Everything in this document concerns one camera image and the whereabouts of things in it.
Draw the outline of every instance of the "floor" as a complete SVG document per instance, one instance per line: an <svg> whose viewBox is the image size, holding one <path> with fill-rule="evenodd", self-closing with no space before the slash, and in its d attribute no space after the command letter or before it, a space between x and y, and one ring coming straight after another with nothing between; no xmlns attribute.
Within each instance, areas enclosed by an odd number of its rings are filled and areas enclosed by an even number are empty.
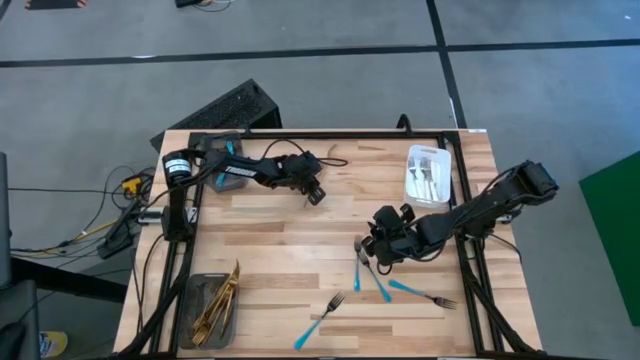
<svg viewBox="0 0 640 360"><path fill-rule="evenodd" d="M287 128L391 127L401 113L414 127L486 128L499 168L541 161L561 186L514 223L544 348L640 358L640 329L578 186L640 149L637 1L236 0L213 14L170 0L22 5L0 6L0 150L11 186L101 189L118 165L155 165L147 139L248 78L278 103ZM332 53L348 48L367 54ZM294 51L257 53L277 50ZM109 188L126 175L115 173ZM12 246L77 235L100 200L12 192ZM116 214L107 201L96 223ZM125 270L129 259L64 268L98 274ZM126 283L129 272L104 278ZM61 358L109 352L118 305L56 294L40 309L42 329L70 335ZM92 321L103 326L88 331Z"/></svg>

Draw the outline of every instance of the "fork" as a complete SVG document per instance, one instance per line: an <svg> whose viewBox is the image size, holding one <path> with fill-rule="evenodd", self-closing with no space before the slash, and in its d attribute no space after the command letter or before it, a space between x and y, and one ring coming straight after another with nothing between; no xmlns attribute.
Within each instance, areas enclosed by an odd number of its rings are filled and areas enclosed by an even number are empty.
<svg viewBox="0 0 640 360"><path fill-rule="evenodd" d="M394 287L396 289L404 290L406 292L410 292L418 296L426 297L427 299L431 299L431 301L433 301L436 305L440 306L441 308L455 310L457 306L457 303L453 300L445 299L440 296L436 296L436 297L429 296L422 291L412 289L407 285L401 284L395 280L389 280L389 286Z"/></svg>
<svg viewBox="0 0 640 360"><path fill-rule="evenodd" d="M358 263L360 262L358 259L360 257L360 252L362 251L362 244L357 240L353 243L353 249L356 251L356 278L353 282L353 290L355 292L360 292L360 267Z"/></svg>
<svg viewBox="0 0 640 360"><path fill-rule="evenodd" d="M413 186L416 188L416 197L421 198L420 187L418 186L418 176L416 175L417 170L418 166L416 165L416 159L413 156L409 156L409 172L413 175Z"/></svg>
<svg viewBox="0 0 640 360"><path fill-rule="evenodd" d="M382 297L384 298L384 301L391 302L391 295L389 294L387 289L385 289L384 286L382 286L382 284L376 277L376 274L373 273L373 270L371 270L371 264L369 263L369 258L367 257L367 254L365 254L364 251L360 251L358 253L358 256L360 257L360 262L362 263L362 265L366 266L367 269L369 269L371 276L373 276L373 280L375 280L376 284L378 284L378 289L380 289L380 292L382 293Z"/></svg>
<svg viewBox="0 0 640 360"><path fill-rule="evenodd" d="M430 193L427 195L429 200L438 201L438 192L436 191L436 185L433 178L433 161L429 161L427 159L420 159L420 171L424 174L424 181L426 183L426 192Z"/></svg>
<svg viewBox="0 0 640 360"><path fill-rule="evenodd" d="M335 311L338 308L338 306L340 306L340 304L342 304L343 300L344 300L344 294L342 294L341 292L337 293L333 297L333 299L331 299L331 301L329 301L329 305L327 305L327 310L324 311L324 314L322 314L320 319L316 320L316 322L313 324L313 326L311 326L311 328L309 328L309 330L307 330L307 332L302 334L302 336L298 340L296 340L295 343L293 343L293 348L296 349L296 350L300 350L302 348L302 346L304 346L304 343L307 342L307 339L309 338L309 336L311 335L313 330L315 330L316 327L320 324L322 319L324 319L324 317L327 316L328 313L330 313L332 311Z"/></svg>

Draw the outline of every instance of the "wooden table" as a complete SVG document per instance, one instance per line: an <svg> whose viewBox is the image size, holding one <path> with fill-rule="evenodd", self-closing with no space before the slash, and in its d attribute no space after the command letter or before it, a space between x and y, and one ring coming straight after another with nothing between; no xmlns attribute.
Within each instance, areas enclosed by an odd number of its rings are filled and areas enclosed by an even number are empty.
<svg viewBox="0 0 640 360"><path fill-rule="evenodd" d="M189 132L185 130L167 131L162 154L186 147L188 137ZM489 137L486 132L460 130L460 138L472 192L476 195L497 175ZM271 142L243 140L245 155L258 158ZM179 350L178 355L474 355L454 241L447 243L436 261L407 260L394 265L389 276L380 278L385 284L389 279L396 279L454 299L459 303L458 310L444 310L396 290L390 290L393 302L384 303L364 269L361 269L362 291L353 291L354 239L368 233L366 221L381 206L399 208L402 205L403 169L409 146L419 143L437 147L436 142L416 139L296 142L318 157L344 158L350 163L343 168L326 167L319 175L327 196L318 206L310 205L306 196L298 192L271 190L254 182L223 195L206 188L191 274L230 272L235 260L240 261L242 289L237 335L226 349ZM278 143L271 149L270 156L295 152L290 144ZM152 196L166 189L160 163L158 169ZM457 198L461 199L455 166L452 176ZM420 208L415 210L418 216L429 213ZM496 233L513 242L509 226L497 226ZM143 230L136 255L138 274L159 234L160 226ZM167 242L161 241L151 256L143 306L145 319L157 304L167 248ZM504 245L487 240L485 256L496 305L527 343L540 348L517 255ZM115 351L128 345L136 334L138 305L133 279L129 285ZM322 314L338 291L345 293L344 303L328 316L301 351L293 350L293 342ZM486 314L479 303L478 307L485 346L490 349ZM173 313L172 307L165 318L160 350L168 347Z"/></svg>

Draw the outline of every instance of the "white container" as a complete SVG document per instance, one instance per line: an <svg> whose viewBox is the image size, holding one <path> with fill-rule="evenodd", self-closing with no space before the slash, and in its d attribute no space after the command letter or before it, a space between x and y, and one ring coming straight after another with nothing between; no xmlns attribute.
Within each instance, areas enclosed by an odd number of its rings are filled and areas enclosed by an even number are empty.
<svg viewBox="0 0 640 360"><path fill-rule="evenodd" d="M412 145L407 156L404 201L436 208L451 196L451 154L442 149Z"/></svg>

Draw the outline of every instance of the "black metal frame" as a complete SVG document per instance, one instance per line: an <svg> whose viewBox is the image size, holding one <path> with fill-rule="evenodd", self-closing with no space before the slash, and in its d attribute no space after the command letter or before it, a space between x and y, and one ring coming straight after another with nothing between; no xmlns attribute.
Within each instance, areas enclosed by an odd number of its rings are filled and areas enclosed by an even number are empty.
<svg viewBox="0 0 640 360"><path fill-rule="evenodd" d="M457 170L460 174L460 183L462 187L462 196L464 201L469 201L471 199L471 188L469 184L469 179L466 173L466 167L464 163L464 155L462 152L462 144L460 142L460 136L458 131L414 131L411 127L411 123L406 115L402 115L397 124L397 129L401 130L390 130L390 131L376 131L376 132L366 132L366 131L327 131L327 132L252 132L250 130L246 130L241 134L241 138L243 140L255 140L255 139L430 139L435 140L438 144L439 148L447 149L448 146L453 148L453 154L456 159ZM189 137L189 146L193 146L197 144L202 136L206 135L206 133L202 132L193 132ZM451 199L449 201L450 208L456 206L456 194L455 189L453 188L453 182L451 183L452 192ZM196 198L194 207L198 210L200 208L200 204L202 201L202 185L198 185L196 190ZM197 237L197 225L195 227L196 234L194 234L194 242ZM465 264L469 264L466 248L464 245L464 240L456 237L456 247L458 249L458 259L460 262L460 268L463 269ZM167 255L167 259L165 261L165 268L162 278L162 285L160 289L160 298L163 298L171 285L171 277L174 271L175 265L175 257L177 255L178 244L171 243L169 245L169 252ZM193 242L191 244L187 244L187 249L185 250L183 261L188 262L189 266L193 259ZM480 276L480 282L482 284L482 289L484 293L493 301L491 285L489 283L489 274L487 271L486 261L484 259L483 252L478 248L476 251L476 259L478 259L478 274ZM476 307L476 302L474 298L473 290L465 283L464 286L465 298L467 303L467 309L469 312L469 325L471 327L471 333L474 342L474 348L477 356L485 353L485 347L482 337L482 330L480 327L480 319L478 315L478 310ZM162 324L155 330L150 343L149 352L155 354L157 356L176 356L178 351L178 321L180 317L180 311L182 307L182 303L184 300L185 291L181 291L178 295L176 311L174 313L173 318L173 327L171 329L171 338L169 342L169 350L168 352L158 352L159 344L160 344L160 334L162 332ZM497 327L495 326L493 320L489 318L491 324L491 337L494 344L494 350L497 350L497 353L502 353L504 348L502 347L502 337Z"/></svg>

